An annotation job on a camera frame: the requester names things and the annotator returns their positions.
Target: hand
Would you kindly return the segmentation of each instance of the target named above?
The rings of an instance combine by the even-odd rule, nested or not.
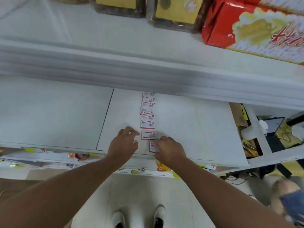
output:
[[[173,170],[180,161],[187,158],[183,146],[173,138],[161,136],[160,139],[155,139],[155,143],[159,149],[159,152],[155,152],[155,158]]]
[[[138,142],[134,142],[137,135],[139,135],[139,132],[127,126],[125,129],[121,129],[111,141],[108,157],[113,158],[119,167],[125,164],[138,149]]]

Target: person's left hand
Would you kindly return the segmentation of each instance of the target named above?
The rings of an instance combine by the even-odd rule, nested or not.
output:
[[[121,167],[125,164],[138,149],[138,142],[134,141],[135,136],[140,133],[132,127],[127,126],[121,129],[117,136],[111,141],[108,150],[108,157],[113,158]]]

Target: person's right hand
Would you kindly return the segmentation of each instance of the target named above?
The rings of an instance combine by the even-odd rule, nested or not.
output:
[[[155,143],[159,149],[159,152],[155,152],[155,158],[173,170],[180,161],[187,158],[183,146],[173,138],[161,136],[160,139],[155,139]]]

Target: forearm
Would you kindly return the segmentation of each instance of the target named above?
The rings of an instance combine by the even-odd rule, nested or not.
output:
[[[1,225],[64,227],[119,167],[116,160],[105,157],[39,183],[0,205]]]
[[[294,227],[267,207],[189,159],[173,169],[188,185],[218,228]]]

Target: plastic container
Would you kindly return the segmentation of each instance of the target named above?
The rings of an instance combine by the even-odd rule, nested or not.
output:
[[[146,18],[154,27],[200,32],[211,0],[147,0]]]
[[[89,0],[97,13],[143,18],[146,0]]]
[[[73,5],[89,3],[89,0],[58,0],[58,1],[65,4],[73,4]]]

